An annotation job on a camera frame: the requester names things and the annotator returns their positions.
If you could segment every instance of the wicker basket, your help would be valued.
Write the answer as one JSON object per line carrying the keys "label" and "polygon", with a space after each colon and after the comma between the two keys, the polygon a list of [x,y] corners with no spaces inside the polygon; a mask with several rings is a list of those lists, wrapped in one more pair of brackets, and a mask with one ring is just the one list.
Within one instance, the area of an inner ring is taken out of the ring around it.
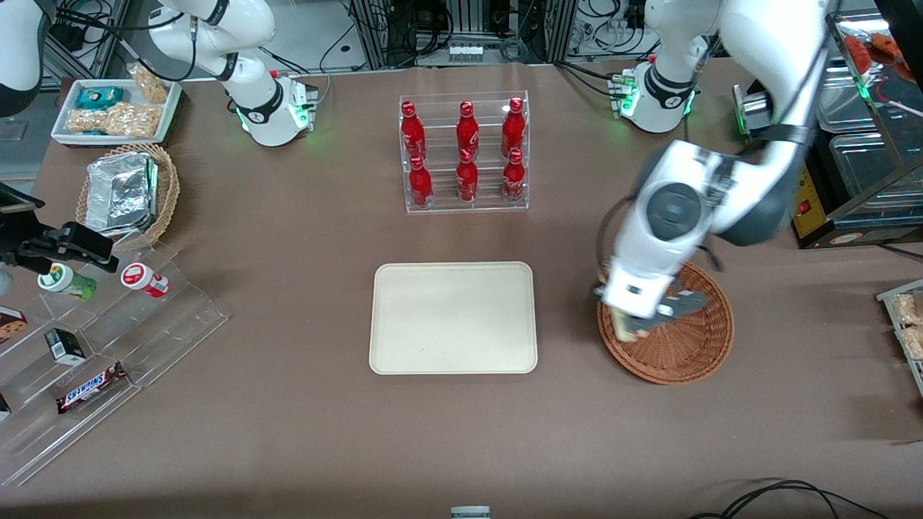
{"label": "wicker basket", "polygon": [[[176,200],[179,199],[179,176],[176,166],[170,160],[170,155],[156,144],[127,144],[109,151],[105,156],[127,153],[129,151],[145,151],[157,162],[157,221],[144,232],[148,243],[154,243],[161,237],[173,219],[176,209]],[[84,223],[87,219],[87,193],[90,192],[90,176],[83,182],[80,190],[80,200],[77,202],[77,221]],[[142,244],[120,243],[116,250],[131,250]]]}
{"label": "wicker basket", "polygon": [[609,351],[628,371],[658,384],[690,384],[715,373],[734,342],[734,316],[724,292],[699,267],[686,263],[677,278],[687,290],[705,294],[705,308],[648,331],[637,342],[616,338],[612,308],[599,303],[596,320]]}

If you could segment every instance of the table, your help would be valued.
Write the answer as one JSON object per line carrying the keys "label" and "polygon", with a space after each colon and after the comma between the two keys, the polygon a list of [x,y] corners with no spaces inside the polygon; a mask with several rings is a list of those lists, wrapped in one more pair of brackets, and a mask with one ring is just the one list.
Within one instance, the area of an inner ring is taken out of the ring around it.
{"label": "table", "polygon": [[[733,62],[709,65],[693,142],[737,149],[736,82],[749,77]],[[164,241],[232,317],[25,486],[1,488],[4,517],[439,518],[483,503],[497,519],[679,518],[723,509],[759,477],[804,478],[892,517],[923,510],[920,401],[874,300],[921,277],[911,259],[800,251],[789,229],[757,247],[716,241],[731,355],[700,383],[652,385],[598,336],[593,244],[647,157],[681,131],[617,122],[605,97],[551,66],[415,68],[337,76],[317,131],[267,149],[224,111],[219,84],[185,88],[169,149],[182,193]],[[522,89],[530,209],[405,214],[398,97]],[[43,221],[72,218],[100,155],[50,146],[34,191],[49,202]],[[378,266],[493,260],[533,268],[535,371],[371,371]],[[11,304],[34,296],[34,277],[16,276]],[[822,511],[774,499],[788,517]]]}

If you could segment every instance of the beige tray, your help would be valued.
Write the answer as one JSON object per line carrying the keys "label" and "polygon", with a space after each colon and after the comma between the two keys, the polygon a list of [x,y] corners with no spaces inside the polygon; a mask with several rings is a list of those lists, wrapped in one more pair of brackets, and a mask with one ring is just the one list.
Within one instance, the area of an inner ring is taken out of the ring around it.
{"label": "beige tray", "polygon": [[389,263],[375,273],[368,364],[379,375],[528,373],[537,362],[529,265]]}

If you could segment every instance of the red bottle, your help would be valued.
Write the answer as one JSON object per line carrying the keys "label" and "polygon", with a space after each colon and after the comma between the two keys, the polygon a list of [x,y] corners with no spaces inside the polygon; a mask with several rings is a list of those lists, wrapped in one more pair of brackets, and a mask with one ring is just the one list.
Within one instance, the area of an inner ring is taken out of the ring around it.
{"label": "red bottle", "polygon": [[503,199],[515,203],[522,198],[522,184],[525,182],[525,166],[522,165],[522,150],[513,148],[509,152],[509,163],[503,168]]}
{"label": "red bottle", "polygon": [[525,135],[525,117],[522,116],[522,98],[514,97],[509,100],[509,113],[503,121],[503,141],[500,144],[500,153],[509,158],[509,151],[522,145],[523,135]]}
{"label": "red bottle", "polygon": [[459,150],[471,150],[472,160],[477,160],[478,148],[478,126],[474,120],[474,105],[470,101],[462,101],[461,118],[459,124],[455,127],[455,135],[458,137]]}
{"label": "red bottle", "polygon": [[410,192],[416,207],[433,207],[433,179],[423,167],[423,157],[416,153],[410,157]]}
{"label": "red bottle", "polygon": [[477,166],[471,150],[459,150],[459,167],[455,169],[459,179],[459,199],[473,202],[477,198]]}
{"label": "red bottle", "polygon": [[426,160],[426,135],[423,131],[423,121],[416,115],[416,106],[413,101],[401,103],[401,136],[407,153],[420,155]]}

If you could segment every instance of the acrylic display stand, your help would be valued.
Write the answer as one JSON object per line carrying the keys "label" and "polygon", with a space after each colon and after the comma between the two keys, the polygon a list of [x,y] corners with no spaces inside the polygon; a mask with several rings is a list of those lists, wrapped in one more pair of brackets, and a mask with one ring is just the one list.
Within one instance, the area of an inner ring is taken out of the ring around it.
{"label": "acrylic display stand", "polygon": [[[509,99],[521,97],[524,101],[522,116],[526,129],[522,138],[522,165],[525,178],[522,198],[507,203],[500,197],[503,186],[503,168],[507,159],[500,154],[500,139],[503,120],[509,111]],[[429,209],[414,204],[410,189],[410,156],[401,137],[401,103],[413,101],[416,114],[423,122],[426,133],[426,169],[433,178],[433,206]],[[459,104],[470,101],[474,104],[474,119],[480,131],[480,145],[477,159],[477,198],[472,202],[461,201],[458,196],[458,180],[455,168],[459,164],[458,140],[455,127],[459,122]],[[529,92],[500,91],[459,94],[404,95],[398,103],[398,144],[401,148],[403,165],[404,205],[409,213],[459,212],[459,211],[516,211],[529,208]]]}
{"label": "acrylic display stand", "polygon": [[[12,413],[0,421],[0,481],[21,485],[58,454],[221,326],[227,317],[190,284],[171,259],[175,251],[143,235],[129,235],[114,248],[119,271],[84,266],[97,281],[96,294],[77,301],[45,293],[26,307],[29,328],[0,345],[0,394]],[[170,290],[155,299],[119,281],[126,265],[140,261],[167,278]],[[71,367],[53,361],[44,334],[74,333],[87,359]],[[128,373],[84,404],[58,414],[55,399],[121,361]]]}

